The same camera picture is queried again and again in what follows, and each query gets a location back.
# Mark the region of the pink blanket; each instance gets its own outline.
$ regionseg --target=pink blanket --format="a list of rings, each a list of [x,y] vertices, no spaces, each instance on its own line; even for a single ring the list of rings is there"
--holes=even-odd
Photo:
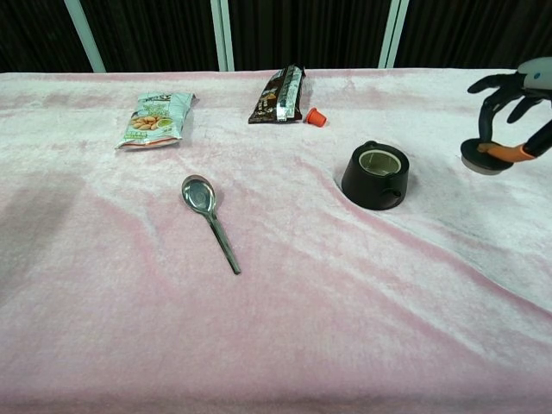
[[[248,125],[272,72],[0,75],[0,412],[550,413],[552,158],[460,158],[495,72],[307,71],[322,129]],[[116,152],[144,91],[196,93],[185,138]],[[510,108],[506,144],[552,115]],[[410,158],[396,209],[337,185],[368,140]]]

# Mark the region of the chocolate bar wrapper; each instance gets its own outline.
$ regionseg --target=chocolate bar wrapper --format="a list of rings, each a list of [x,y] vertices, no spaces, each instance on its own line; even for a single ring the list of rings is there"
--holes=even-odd
[[[260,94],[249,123],[279,123],[299,121],[299,109],[304,70],[289,65],[277,71]]]

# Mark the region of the snack bag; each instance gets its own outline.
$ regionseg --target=snack bag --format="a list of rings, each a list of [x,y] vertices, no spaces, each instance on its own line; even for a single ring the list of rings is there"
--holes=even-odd
[[[277,71],[260,94],[249,123],[292,122],[303,116],[299,110],[304,71],[290,65]]]
[[[180,141],[193,98],[191,93],[141,94],[124,137],[116,148],[163,147]]]

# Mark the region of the metal spoon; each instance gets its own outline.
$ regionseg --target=metal spoon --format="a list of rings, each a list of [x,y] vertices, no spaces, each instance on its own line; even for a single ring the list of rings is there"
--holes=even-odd
[[[234,274],[240,274],[242,270],[235,259],[223,226],[216,218],[216,195],[210,182],[200,175],[187,177],[182,183],[182,197],[192,210],[201,214],[209,222],[218,244],[221,245],[228,263],[232,266]]]

